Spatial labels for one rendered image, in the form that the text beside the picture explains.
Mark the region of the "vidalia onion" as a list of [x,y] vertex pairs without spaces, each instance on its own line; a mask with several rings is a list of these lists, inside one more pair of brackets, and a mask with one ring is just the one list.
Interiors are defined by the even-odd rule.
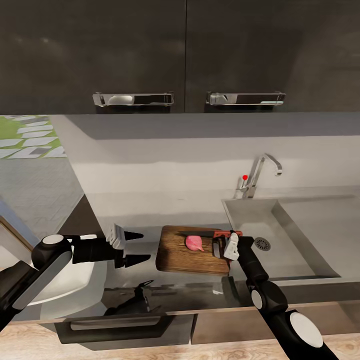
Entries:
[[[204,236],[204,235],[200,235]],[[190,250],[203,250],[202,248],[202,239],[200,236],[187,235],[186,245]]]

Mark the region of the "cutting board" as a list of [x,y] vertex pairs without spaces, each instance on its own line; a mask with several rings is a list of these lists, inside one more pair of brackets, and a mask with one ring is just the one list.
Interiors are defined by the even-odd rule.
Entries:
[[[221,231],[219,228],[165,225],[162,228],[155,265],[159,269],[229,274],[230,260],[224,256],[226,237],[200,236],[202,250],[190,250],[186,243],[187,235],[180,231]],[[214,243],[219,242],[221,258],[215,256]]]

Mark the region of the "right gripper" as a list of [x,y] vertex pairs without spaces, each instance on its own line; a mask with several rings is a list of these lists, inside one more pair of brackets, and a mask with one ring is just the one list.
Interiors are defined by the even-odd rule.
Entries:
[[252,249],[254,243],[252,236],[240,236],[237,243],[237,251],[239,253],[238,262],[244,271],[244,267],[252,262],[259,262],[258,257]]

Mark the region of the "parer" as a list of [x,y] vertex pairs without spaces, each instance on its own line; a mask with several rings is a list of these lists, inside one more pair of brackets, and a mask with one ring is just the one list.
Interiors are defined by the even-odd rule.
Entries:
[[[237,233],[238,236],[243,236],[242,231],[233,231]],[[180,233],[185,235],[193,235],[193,236],[213,236],[216,237],[226,237],[227,239],[230,238],[232,231],[230,230],[215,230],[215,231],[180,231]]]

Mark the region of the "bowl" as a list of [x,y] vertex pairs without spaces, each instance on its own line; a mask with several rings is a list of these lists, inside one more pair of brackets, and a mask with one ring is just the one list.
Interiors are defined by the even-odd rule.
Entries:
[[[98,238],[96,234],[81,235],[80,239]],[[74,251],[74,246],[71,246]],[[90,283],[95,262],[72,263],[73,259],[64,269],[28,304],[29,306],[42,304],[76,293]]]

